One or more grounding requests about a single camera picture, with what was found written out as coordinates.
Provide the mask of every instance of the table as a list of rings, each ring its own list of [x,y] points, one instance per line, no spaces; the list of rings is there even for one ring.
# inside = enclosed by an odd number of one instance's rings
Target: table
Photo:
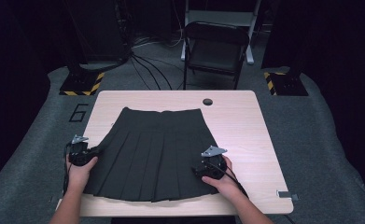
[[[255,29],[256,19],[261,0],[256,0],[255,8],[251,12],[233,12],[233,11],[206,11],[206,10],[190,10],[189,0],[185,4],[185,26],[192,21],[210,21],[234,26],[249,27],[249,39],[252,39],[252,34]],[[181,60],[185,60],[185,43],[183,45]],[[248,64],[254,63],[252,49],[250,44],[246,49],[246,61]]]
[[[204,105],[204,99],[211,99],[213,104]],[[276,194],[288,188],[253,91],[101,91],[84,133],[89,137],[89,147],[102,141],[125,106],[152,111],[200,108],[218,146],[229,150],[225,155],[232,160],[232,169],[250,200],[265,214],[292,212],[291,199]],[[80,215],[223,216],[236,215],[236,211],[220,194],[158,203],[124,202],[84,194]]]

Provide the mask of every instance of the gray carpet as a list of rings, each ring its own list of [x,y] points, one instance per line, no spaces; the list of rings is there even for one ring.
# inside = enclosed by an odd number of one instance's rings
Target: gray carpet
[[[289,216],[296,223],[365,223],[365,188],[357,171],[344,157],[331,113],[316,84],[302,75],[308,97],[270,94],[263,73],[287,71],[287,68],[260,69],[267,37],[263,33],[257,39],[253,48],[255,64],[244,64],[238,89],[257,94],[288,188],[300,197],[293,202],[294,211]],[[134,48],[133,52],[164,61],[151,62],[167,76],[175,90],[183,78],[178,69],[183,68],[180,50],[181,43],[173,48],[150,44]],[[147,85],[156,90],[147,71],[135,65]],[[164,79],[148,67],[161,89],[167,90]],[[59,95],[67,74],[66,68],[49,73],[48,100],[0,173],[0,223],[47,223],[54,213],[63,188],[63,147],[75,134],[84,133],[97,96]],[[229,77],[213,78],[211,82],[205,77],[201,73],[195,77],[190,74],[188,89],[232,89]],[[99,91],[147,90],[142,79],[128,61],[105,73]],[[86,114],[82,122],[69,122],[77,104],[87,104],[79,108]],[[269,217],[275,223],[289,223],[283,216]],[[110,218],[84,217],[81,222],[110,223]]]

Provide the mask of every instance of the metal bracket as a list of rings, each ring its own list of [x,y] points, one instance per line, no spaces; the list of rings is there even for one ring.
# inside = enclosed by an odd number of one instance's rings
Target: metal bracket
[[[72,144],[76,144],[76,143],[83,142],[86,140],[89,140],[89,138],[83,137],[83,136],[77,136],[77,134],[75,134],[74,138],[72,139]]]
[[[228,150],[220,148],[220,147],[209,147],[205,152],[202,153],[202,157],[213,157],[222,153],[227,152]]]
[[[280,198],[290,198],[292,201],[299,200],[299,196],[297,194],[292,194],[289,191],[277,191],[277,196]]]

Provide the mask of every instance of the black curtain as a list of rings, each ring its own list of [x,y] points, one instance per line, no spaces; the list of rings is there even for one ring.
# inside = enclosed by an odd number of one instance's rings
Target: black curtain
[[[282,0],[262,68],[296,65],[321,89],[365,183],[365,1]]]
[[[65,66],[54,30],[84,63],[63,0],[0,0],[0,171],[46,101],[48,73]]]

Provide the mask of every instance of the forearm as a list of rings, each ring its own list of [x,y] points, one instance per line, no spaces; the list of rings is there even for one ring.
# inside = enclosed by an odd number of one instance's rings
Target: forearm
[[[67,223],[74,224],[79,222],[81,193],[68,190],[63,196],[57,211],[55,212],[50,224]]]
[[[243,224],[273,223],[243,193],[233,197],[231,203],[236,208],[238,217]]]

